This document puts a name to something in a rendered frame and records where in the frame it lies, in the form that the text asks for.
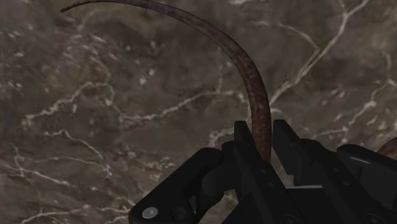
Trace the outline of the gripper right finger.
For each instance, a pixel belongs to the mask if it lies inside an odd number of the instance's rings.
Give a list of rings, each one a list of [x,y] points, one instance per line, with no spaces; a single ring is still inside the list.
[[[356,144],[336,151],[274,120],[272,146],[296,186],[320,185],[343,224],[397,224],[397,160]]]

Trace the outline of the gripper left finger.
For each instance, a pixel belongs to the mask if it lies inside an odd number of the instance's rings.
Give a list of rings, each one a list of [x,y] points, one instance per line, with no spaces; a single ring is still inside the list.
[[[255,148],[245,121],[222,150],[202,148],[129,212],[129,224],[199,224],[224,193],[238,204],[222,224],[305,224],[270,163]]]

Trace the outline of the rusty brown curved blade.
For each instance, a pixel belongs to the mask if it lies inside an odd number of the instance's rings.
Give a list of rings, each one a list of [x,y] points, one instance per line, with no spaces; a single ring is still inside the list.
[[[214,41],[233,62],[243,80],[251,112],[254,142],[263,159],[270,159],[272,119],[267,91],[252,58],[233,38],[203,18],[177,7],[152,0],[79,0],[63,7],[60,11],[64,13],[75,7],[90,3],[125,4],[152,10],[189,25]]]

